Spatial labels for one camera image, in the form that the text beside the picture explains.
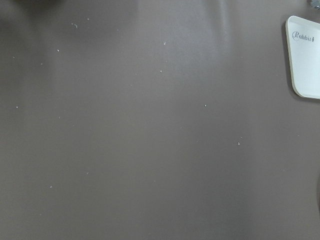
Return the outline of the cream rabbit tray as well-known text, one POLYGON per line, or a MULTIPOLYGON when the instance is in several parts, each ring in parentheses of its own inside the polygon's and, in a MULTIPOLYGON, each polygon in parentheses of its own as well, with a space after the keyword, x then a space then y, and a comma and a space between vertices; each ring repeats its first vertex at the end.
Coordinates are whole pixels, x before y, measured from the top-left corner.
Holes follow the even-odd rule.
POLYGON ((309 99, 320 98, 320 24, 290 16, 285 23, 291 85, 309 99))

